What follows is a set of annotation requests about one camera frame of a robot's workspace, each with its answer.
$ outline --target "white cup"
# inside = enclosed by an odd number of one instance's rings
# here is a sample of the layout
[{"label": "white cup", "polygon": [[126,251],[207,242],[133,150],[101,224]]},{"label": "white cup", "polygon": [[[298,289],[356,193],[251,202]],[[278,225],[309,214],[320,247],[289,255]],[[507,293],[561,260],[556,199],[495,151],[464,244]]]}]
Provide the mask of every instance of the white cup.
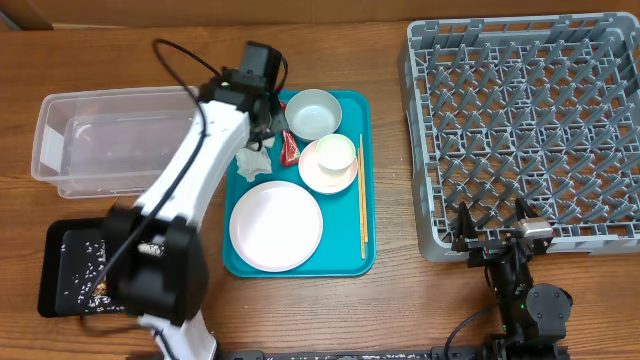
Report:
[{"label": "white cup", "polygon": [[318,164],[327,173],[344,173],[356,158],[356,147],[348,137],[340,134],[324,136],[316,147]]}]

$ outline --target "red packet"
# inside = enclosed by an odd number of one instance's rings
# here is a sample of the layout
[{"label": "red packet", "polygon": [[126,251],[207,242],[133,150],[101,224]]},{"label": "red packet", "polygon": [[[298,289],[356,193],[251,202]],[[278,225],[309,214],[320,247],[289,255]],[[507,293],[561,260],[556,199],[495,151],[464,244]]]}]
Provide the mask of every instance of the red packet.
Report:
[{"label": "red packet", "polygon": [[300,150],[296,139],[289,130],[282,130],[282,152],[280,153],[280,163],[284,167],[290,167],[298,163],[300,159]]}]

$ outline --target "white plate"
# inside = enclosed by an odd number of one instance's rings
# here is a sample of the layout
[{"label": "white plate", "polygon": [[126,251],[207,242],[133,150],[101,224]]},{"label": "white plate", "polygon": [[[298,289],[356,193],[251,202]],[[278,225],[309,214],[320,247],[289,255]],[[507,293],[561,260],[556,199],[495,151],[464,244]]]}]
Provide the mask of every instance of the white plate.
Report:
[{"label": "white plate", "polygon": [[270,181],[247,191],[233,208],[231,244],[258,270],[291,270],[311,257],[322,237],[322,212],[300,186]]},{"label": "white plate", "polygon": [[298,171],[302,181],[312,190],[325,195],[335,194],[349,187],[358,174],[358,159],[354,159],[343,172],[328,172],[318,163],[317,146],[318,140],[307,145],[300,154]]}]

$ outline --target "clear plastic container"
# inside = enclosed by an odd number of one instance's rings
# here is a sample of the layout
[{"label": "clear plastic container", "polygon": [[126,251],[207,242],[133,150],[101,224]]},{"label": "clear plastic container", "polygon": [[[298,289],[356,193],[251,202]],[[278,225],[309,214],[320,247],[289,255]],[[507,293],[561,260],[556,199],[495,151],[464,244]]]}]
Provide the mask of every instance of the clear plastic container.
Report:
[{"label": "clear plastic container", "polygon": [[142,193],[180,146],[194,109],[177,86],[49,95],[40,108],[31,175],[57,186],[64,198]]}]

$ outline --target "teal tray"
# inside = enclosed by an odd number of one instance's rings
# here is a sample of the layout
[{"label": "teal tray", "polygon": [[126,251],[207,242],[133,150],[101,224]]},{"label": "teal tray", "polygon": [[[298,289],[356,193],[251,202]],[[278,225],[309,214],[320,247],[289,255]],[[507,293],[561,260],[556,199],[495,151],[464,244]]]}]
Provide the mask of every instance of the teal tray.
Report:
[{"label": "teal tray", "polygon": [[[283,90],[280,100],[288,102],[298,91]],[[310,276],[358,276],[373,266],[376,258],[376,218],[373,189],[373,147],[371,141],[371,120],[369,103],[364,96],[350,90],[329,91],[338,99],[342,107],[342,122],[336,131],[343,134],[354,144],[360,145],[360,134],[364,146],[366,173],[366,199],[369,242],[366,244],[366,256],[360,252],[360,215],[357,179],[342,192],[334,195],[322,195],[311,189],[300,178],[298,166],[285,168],[280,164],[282,136],[278,134],[272,149],[269,149],[273,174],[262,174],[252,183],[238,175],[238,164],[231,162],[227,172],[227,202],[224,216],[224,242],[222,260],[225,267],[239,277],[310,277]],[[307,145],[296,139],[300,151]],[[231,212],[242,195],[252,187],[273,180],[283,180],[305,188],[318,202],[324,220],[322,239],[315,253],[304,264],[285,272],[270,273],[258,270],[247,264],[236,253],[229,236]]]}]

